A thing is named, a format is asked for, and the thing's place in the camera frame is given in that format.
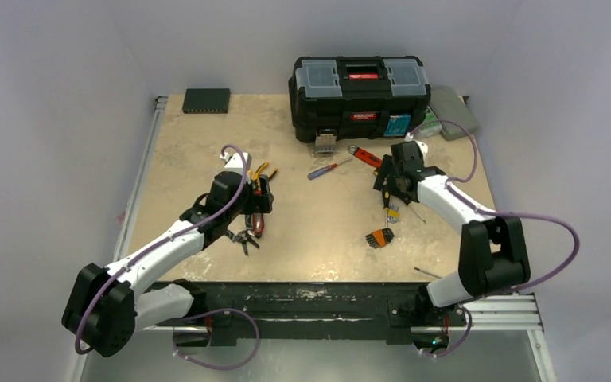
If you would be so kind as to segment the red black utility knife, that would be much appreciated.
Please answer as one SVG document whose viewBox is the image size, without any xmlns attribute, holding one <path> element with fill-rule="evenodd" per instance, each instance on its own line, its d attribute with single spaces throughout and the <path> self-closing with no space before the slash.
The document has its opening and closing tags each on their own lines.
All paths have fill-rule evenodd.
<svg viewBox="0 0 611 382">
<path fill-rule="evenodd" d="M 251 231 L 255 237 L 260 237 L 264 231 L 264 217 L 260 212 L 253 213 L 250 218 Z"/>
</svg>

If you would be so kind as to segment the black plastic toolbox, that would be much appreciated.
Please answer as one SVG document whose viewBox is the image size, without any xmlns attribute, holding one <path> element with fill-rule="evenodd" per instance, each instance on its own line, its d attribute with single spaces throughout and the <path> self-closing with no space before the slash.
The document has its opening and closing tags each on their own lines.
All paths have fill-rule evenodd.
<svg viewBox="0 0 611 382">
<path fill-rule="evenodd" d="M 295 137 L 314 143 L 403 137 L 423 122 L 431 85 L 423 63 L 404 57 L 300 57 L 288 81 Z"/>
</svg>

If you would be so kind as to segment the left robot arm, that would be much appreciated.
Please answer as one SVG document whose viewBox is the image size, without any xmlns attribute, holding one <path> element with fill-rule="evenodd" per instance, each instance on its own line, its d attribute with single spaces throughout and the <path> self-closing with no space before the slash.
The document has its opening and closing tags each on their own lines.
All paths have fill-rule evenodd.
<svg viewBox="0 0 611 382">
<path fill-rule="evenodd" d="M 196 325 L 205 315 L 205 304 L 184 282 L 162 290 L 152 285 L 184 259 L 202 252 L 219 238 L 252 243 L 250 230 L 233 233 L 229 226 L 240 215 L 268 214 L 274 196 L 271 176 L 255 175 L 250 180 L 239 173 L 217 174 L 209 192 L 159 237 L 137 252 L 101 267 L 83 267 L 72 287 L 61 324 L 74 334 L 78 354 L 96 351 L 103 357 L 115 355 L 135 331 L 169 319 Z"/>
</svg>

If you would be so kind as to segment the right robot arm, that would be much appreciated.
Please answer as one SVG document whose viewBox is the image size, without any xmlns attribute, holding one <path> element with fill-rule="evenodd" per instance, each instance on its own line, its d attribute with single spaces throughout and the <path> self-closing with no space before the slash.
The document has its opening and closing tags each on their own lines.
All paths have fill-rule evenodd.
<svg viewBox="0 0 611 382">
<path fill-rule="evenodd" d="M 506 290 L 531 277 L 523 226 L 518 217 L 488 216 L 481 204 L 458 189 L 437 166 L 427 166 L 416 141 L 391 146 L 376 176 L 375 189 L 437 213 L 460 236 L 457 270 L 421 286 L 414 311 L 433 324 L 446 307 Z"/>
</svg>

